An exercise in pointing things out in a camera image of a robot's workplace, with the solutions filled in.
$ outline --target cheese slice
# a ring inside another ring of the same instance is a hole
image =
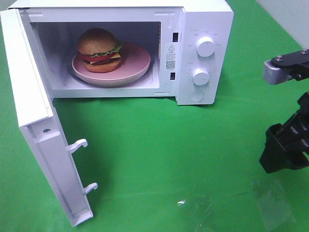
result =
[[[110,59],[115,59],[119,57],[121,57],[119,52],[115,52],[115,54],[112,57],[110,57]],[[94,64],[94,63],[97,63],[97,61],[90,61],[90,64]]]

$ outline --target lettuce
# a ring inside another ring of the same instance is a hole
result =
[[[93,55],[91,55],[91,57],[100,57],[100,56],[107,56],[111,53],[114,53],[114,52],[119,52],[119,50],[122,48],[123,46],[123,43],[122,42],[118,42],[118,45],[116,48],[114,48],[113,50],[109,51],[109,52],[105,52],[105,53],[95,53]]]

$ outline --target burger patty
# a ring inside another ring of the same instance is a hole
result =
[[[101,61],[92,63],[91,65],[109,64],[109,63],[112,63],[112,62],[116,61],[117,59],[120,59],[120,58],[113,58],[113,59],[101,60]],[[88,60],[83,60],[83,62],[85,62],[85,63],[87,63],[87,64],[90,64],[90,61],[88,61]]]

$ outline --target white microwave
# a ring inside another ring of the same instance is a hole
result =
[[[52,100],[164,96],[212,104],[233,15],[224,0],[18,0],[1,12],[18,124],[72,226],[93,216],[86,194],[98,185],[83,187],[72,153],[87,141],[67,143]],[[120,86],[85,82],[73,61],[91,28],[142,48],[147,68]]]

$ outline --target pink plate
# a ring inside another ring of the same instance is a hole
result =
[[[136,81],[148,70],[149,53],[136,44],[124,43],[121,64],[111,72],[89,72],[78,57],[72,60],[73,73],[83,81],[101,87],[123,86]]]

